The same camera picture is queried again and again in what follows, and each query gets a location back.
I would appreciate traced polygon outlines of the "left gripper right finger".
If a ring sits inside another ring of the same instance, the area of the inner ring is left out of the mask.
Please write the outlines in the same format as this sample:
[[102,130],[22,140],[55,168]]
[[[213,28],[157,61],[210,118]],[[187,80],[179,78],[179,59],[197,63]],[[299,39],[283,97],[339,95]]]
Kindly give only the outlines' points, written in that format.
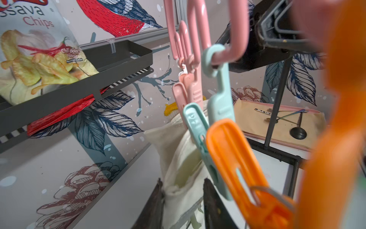
[[205,178],[204,185],[204,215],[206,229],[238,229],[211,180]]

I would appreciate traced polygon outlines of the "pink clip hanger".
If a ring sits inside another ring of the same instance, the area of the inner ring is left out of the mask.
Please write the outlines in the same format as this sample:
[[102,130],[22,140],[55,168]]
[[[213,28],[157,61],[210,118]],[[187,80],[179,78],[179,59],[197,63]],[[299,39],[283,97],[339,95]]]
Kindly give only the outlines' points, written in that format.
[[[349,131],[364,128],[366,108],[349,103],[349,97],[366,94],[366,68],[359,58],[366,54],[366,3],[364,1],[292,1],[293,17],[305,37],[327,53],[328,86],[339,94],[331,128]],[[188,88],[181,83],[173,86],[174,96],[183,120],[183,109],[197,103],[203,109],[201,71],[203,52],[212,46],[204,1],[189,1],[188,24],[181,23],[179,33],[172,31],[172,4],[165,1],[165,15],[170,40],[177,38],[185,46],[193,46],[193,54],[185,55],[188,72],[194,80]],[[231,47],[213,55],[211,66],[236,61],[249,43],[248,5],[230,1],[232,17]]]

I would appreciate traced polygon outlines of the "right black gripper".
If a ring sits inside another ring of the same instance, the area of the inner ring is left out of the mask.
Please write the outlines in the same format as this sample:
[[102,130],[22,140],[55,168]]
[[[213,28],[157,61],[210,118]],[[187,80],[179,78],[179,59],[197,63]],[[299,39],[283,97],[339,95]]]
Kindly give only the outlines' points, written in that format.
[[230,63],[235,73],[248,72],[288,59],[296,53],[311,53],[314,48],[295,28],[291,18],[292,2],[286,0],[248,1],[249,43],[246,52]]

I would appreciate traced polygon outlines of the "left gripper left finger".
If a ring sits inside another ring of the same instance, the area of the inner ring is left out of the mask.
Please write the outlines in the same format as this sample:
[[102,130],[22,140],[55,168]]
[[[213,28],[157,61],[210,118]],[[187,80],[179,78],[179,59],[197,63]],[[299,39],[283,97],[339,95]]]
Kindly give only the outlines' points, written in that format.
[[163,182],[159,178],[141,214],[132,226],[132,229],[162,229],[164,197]]

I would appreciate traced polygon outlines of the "black clothes rack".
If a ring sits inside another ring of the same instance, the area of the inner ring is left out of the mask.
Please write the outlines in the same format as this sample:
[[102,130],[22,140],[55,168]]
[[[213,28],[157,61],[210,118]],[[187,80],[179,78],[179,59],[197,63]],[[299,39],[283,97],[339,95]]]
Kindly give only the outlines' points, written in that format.
[[285,89],[290,91],[295,97],[297,106],[285,106],[281,105],[275,118],[296,112],[298,110],[310,108],[304,107],[303,102],[316,104],[316,98],[321,95],[316,93],[316,83],[313,78],[314,72],[321,72],[323,55],[319,53],[294,55],[291,66],[288,71],[287,81],[284,88],[279,87],[282,70],[284,68],[284,61],[280,61],[274,64],[269,64],[266,67],[266,73],[263,79],[265,85],[262,90],[250,86],[243,86],[237,91],[242,93],[239,99],[243,101],[259,102],[265,104],[274,104],[276,101],[276,95],[278,92],[283,92]]

